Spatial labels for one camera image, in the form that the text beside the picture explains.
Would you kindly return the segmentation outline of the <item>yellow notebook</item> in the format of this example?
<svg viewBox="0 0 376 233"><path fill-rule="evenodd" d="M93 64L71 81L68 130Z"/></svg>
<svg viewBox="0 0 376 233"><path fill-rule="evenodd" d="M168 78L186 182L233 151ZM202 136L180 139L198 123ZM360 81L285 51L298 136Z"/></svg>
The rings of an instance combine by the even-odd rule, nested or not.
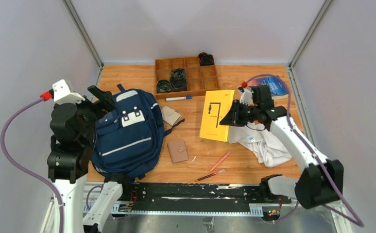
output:
<svg viewBox="0 0 376 233"><path fill-rule="evenodd" d="M234 90L213 90L205 93L199 137L215 141L228 141L229 126L220 121L229 112L234 100Z"/></svg>

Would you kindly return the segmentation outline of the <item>navy blue backpack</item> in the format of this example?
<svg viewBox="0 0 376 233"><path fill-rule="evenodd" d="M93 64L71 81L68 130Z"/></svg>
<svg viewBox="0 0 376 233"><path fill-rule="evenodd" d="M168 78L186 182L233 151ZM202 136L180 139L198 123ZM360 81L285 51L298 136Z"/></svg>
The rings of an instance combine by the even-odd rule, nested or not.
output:
<svg viewBox="0 0 376 233"><path fill-rule="evenodd" d="M113 111L95 123L96 146L91 156L94 169L104 177L124 173L130 181L143 179L157 165L165 129L159 104L152 93L124 89L112 99Z"/></svg>

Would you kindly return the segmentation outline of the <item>blue Jane Eyre book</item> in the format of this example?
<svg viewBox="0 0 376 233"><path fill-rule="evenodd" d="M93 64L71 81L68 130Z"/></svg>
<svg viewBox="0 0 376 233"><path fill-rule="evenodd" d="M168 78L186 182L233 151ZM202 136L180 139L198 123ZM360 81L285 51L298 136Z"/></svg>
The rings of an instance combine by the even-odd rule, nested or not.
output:
<svg viewBox="0 0 376 233"><path fill-rule="evenodd" d="M286 83L277 75L259 74L246 81L248 86L267 85L270 88L273 100L282 100L289 97L289 89Z"/></svg>

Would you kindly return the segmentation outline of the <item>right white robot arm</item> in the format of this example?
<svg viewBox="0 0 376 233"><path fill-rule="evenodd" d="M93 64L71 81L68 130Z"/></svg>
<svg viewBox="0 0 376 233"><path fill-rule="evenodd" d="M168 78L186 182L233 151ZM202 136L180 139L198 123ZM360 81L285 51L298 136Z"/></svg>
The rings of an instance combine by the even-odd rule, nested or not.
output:
<svg viewBox="0 0 376 233"><path fill-rule="evenodd" d="M260 198L270 203L278 196L285 196L296 199L306 209L342 200L342 163L331 161L308 141L289 111L274 105L269 86L245 88L242 96L251 97L253 104L233 100L230 110L219 123L233 127L245 127L254 121L263 124L281 141L301 170L298 179L281 174L262 178Z"/></svg>

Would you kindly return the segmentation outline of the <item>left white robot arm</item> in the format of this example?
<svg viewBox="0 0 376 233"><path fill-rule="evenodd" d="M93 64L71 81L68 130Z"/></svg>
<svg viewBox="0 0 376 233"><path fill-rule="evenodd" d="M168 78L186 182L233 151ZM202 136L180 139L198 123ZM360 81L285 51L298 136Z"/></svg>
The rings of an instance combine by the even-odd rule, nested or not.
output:
<svg viewBox="0 0 376 233"><path fill-rule="evenodd" d="M112 93L94 85L88 91L99 99L92 103L73 92L65 80L52 85L55 106L51 113L51 153L48 176L57 188L55 193L63 212L55 223L66 233L100 233L117 200L130 197L131 188L125 174L105 178L102 192L87 215L83 215L83 195L88 164L96 145L95 122L115 109Z"/></svg>

